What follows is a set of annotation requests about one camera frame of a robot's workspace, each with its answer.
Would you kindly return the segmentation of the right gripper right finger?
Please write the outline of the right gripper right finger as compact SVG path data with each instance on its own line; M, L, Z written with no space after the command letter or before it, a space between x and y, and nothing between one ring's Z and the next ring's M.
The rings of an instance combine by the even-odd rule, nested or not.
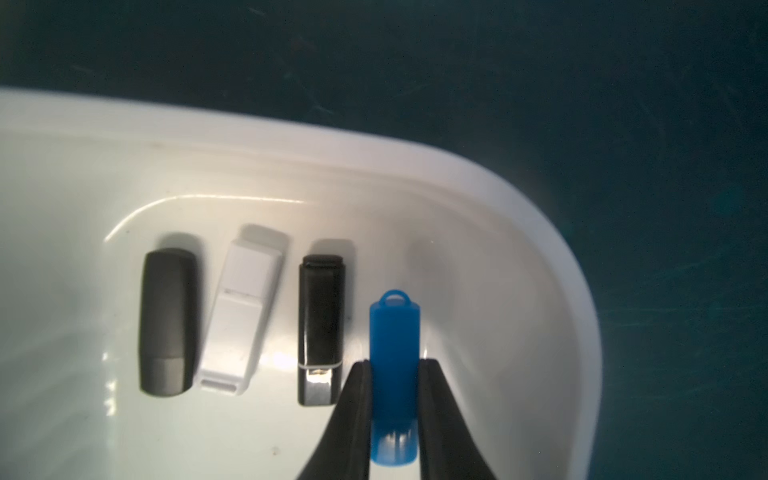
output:
M477 448L435 359L418 366L418 438L422 479L495 479Z

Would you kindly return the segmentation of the black white usb drive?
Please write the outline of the black white usb drive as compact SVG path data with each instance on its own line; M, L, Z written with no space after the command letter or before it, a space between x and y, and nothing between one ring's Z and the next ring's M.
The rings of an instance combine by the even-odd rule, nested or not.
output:
M345 265L338 255L312 254L299 268L298 402L337 402L342 377Z

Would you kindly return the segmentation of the matte black usb drive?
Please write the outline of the matte black usb drive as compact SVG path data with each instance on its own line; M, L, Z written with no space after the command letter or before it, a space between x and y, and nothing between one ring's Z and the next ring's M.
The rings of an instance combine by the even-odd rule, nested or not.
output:
M173 397L191 387L198 348L198 310L195 255L180 248L147 253L138 346L143 392Z

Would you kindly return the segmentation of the blue usb drive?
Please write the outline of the blue usb drive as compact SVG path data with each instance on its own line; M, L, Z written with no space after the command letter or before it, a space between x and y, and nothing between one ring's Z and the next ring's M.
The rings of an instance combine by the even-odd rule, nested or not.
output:
M370 307L371 460L381 466L417 457L420 330L420 306L403 291L387 291Z

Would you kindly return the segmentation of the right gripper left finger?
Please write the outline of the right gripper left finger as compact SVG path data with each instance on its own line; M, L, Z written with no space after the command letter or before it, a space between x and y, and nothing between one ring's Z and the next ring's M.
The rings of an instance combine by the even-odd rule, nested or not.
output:
M372 367L356 362L325 431L298 479L368 480L370 475Z

